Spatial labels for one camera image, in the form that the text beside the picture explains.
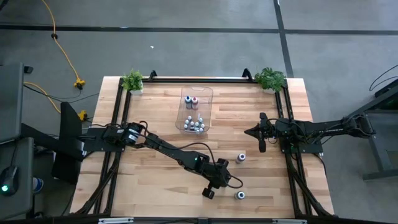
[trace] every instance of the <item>transparent container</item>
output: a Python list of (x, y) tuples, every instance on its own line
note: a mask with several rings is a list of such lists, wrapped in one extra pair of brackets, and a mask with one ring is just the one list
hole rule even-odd
[[(190, 97), (191, 103), (187, 103), (185, 100), (187, 96)], [(175, 126), (186, 133), (192, 134), (203, 134), (207, 132), (210, 128), (210, 119), (211, 119), (211, 102), (213, 101), (213, 90), (208, 87), (203, 86), (184, 86), (181, 89), (181, 100), (180, 100), (180, 108), (178, 109), (178, 116), (175, 122)], [(186, 129), (184, 125), (186, 124), (186, 120), (191, 116), (191, 120), (188, 122)]]

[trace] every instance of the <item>metal bracket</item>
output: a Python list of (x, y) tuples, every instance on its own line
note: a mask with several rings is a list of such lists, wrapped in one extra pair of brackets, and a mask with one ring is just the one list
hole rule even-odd
[(123, 218), (100, 218), (98, 224), (120, 224), (120, 223), (133, 223), (134, 217)]
[(274, 224), (307, 224), (307, 221), (306, 220), (293, 220), (293, 219), (278, 218), (278, 219), (273, 219), (272, 223), (274, 223)]
[(156, 77), (156, 76), (157, 76), (156, 71), (153, 70), (153, 71), (150, 73), (148, 80), (151, 82), (151, 81), (154, 79), (154, 77)]
[(245, 68), (245, 69), (243, 70), (242, 77), (243, 77), (243, 78), (246, 78), (246, 77), (247, 77), (249, 82), (253, 82), (253, 77), (251, 76), (251, 73), (250, 73), (249, 69), (247, 69), (247, 68)]

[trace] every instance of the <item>wooden table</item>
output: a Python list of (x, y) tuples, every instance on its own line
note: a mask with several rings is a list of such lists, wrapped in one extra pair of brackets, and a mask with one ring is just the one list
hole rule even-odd
[[(104, 77), (93, 123), (111, 121), (119, 77)], [(304, 81), (288, 79), (295, 119), (312, 120)], [(142, 96), (132, 96), (128, 122), (145, 120), (149, 130), (175, 146), (191, 142), (207, 143), (215, 159), (229, 160), (228, 170), (244, 182), (244, 200), (235, 200), (236, 189), (215, 189), (213, 200), (201, 195), (208, 181), (183, 170), (174, 160), (148, 148), (126, 148), (122, 154), (116, 184), (112, 216), (114, 217), (294, 217), (292, 198), (284, 155), (279, 144), (267, 142), (267, 152), (260, 153), (258, 141), (243, 133), (259, 122), (259, 113), (277, 118), (274, 95), (261, 91), (255, 84), (204, 83), (213, 89), (211, 128), (204, 135), (181, 134), (175, 127), (180, 102), (181, 83), (145, 83)], [(120, 111), (123, 111), (122, 96)], [(209, 154), (201, 145), (190, 149)], [(239, 153), (246, 161), (236, 164)], [(73, 198), (71, 212), (88, 200), (100, 179), (104, 153), (96, 152), (85, 159)], [(311, 154), (303, 154), (309, 189), (326, 210), (333, 213), (330, 193), (323, 166)], [(231, 185), (238, 182), (231, 180)], [(103, 197), (106, 204), (107, 189)], [(302, 193), (298, 197), (304, 211)]]

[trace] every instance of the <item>gray floor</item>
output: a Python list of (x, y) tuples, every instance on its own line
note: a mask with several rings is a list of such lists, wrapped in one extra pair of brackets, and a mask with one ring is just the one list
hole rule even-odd
[[(272, 0), (52, 0), (49, 5), (60, 25), (277, 28)], [(398, 29), (394, 0), (280, 0), (280, 5), (287, 29)], [(0, 22), (50, 24), (50, 17), (39, 0), (13, 0), (0, 12)], [(35, 70), (26, 80), (49, 94), (76, 95), (74, 74), (50, 34), (0, 30), (0, 63), (27, 63)], [(263, 67), (285, 71), (279, 34), (58, 34), (87, 82), (83, 96), (98, 92), (103, 76), (122, 75), (131, 67), (143, 74), (154, 69), (158, 75), (183, 76), (238, 77), (246, 67), (252, 72)], [(340, 119), (369, 101), (370, 83), (398, 61), (397, 36), (287, 35), (287, 43), (294, 76), (305, 79), (314, 121)], [(73, 107), (92, 116), (96, 100)], [(25, 91), (23, 120), (57, 134), (60, 117), (44, 97)], [(377, 170), (367, 140), (340, 136), (324, 150), (337, 215), (397, 222), (398, 179), (362, 181), (363, 174)], [(60, 214), (71, 189), (60, 185), (44, 193), (41, 207), (46, 215)]]

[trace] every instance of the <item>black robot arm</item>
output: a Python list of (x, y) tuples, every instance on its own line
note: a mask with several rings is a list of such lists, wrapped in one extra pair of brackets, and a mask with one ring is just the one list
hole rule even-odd
[[(137, 143), (139, 138), (145, 138), (145, 141), (143, 143)], [(208, 187), (203, 190), (202, 195), (210, 199), (214, 196), (214, 191), (211, 190), (212, 187), (216, 189), (227, 187), (231, 179), (231, 174), (227, 170), (227, 160), (218, 159), (217, 162), (215, 162), (212, 156), (212, 161), (210, 161), (210, 157), (206, 154), (182, 150), (182, 148), (191, 146), (192, 144), (203, 144), (201, 142), (192, 143), (184, 147), (175, 147), (156, 134), (150, 133), (146, 130), (145, 126), (137, 123), (128, 123), (123, 128), (108, 126), (102, 135), (102, 139), (107, 143), (116, 144), (118, 146), (131, 146), (136, 149), (148, 147), (175, 159), (185, 170), (201, 175), (209, 180), (210, 183)]]
[(357, 114), (338, 121), (313, 123), (294, 119), (268, 119), (260, 113), (260, 123), (245, 131), (259, 140), (260, 152), (266, 151), (265, 139), (283, 139), (299, 146), (301, 144), (319, 144), (323, 137), (348, 134), (358, 138), (368, 138), (375, 133), (365, 114)]

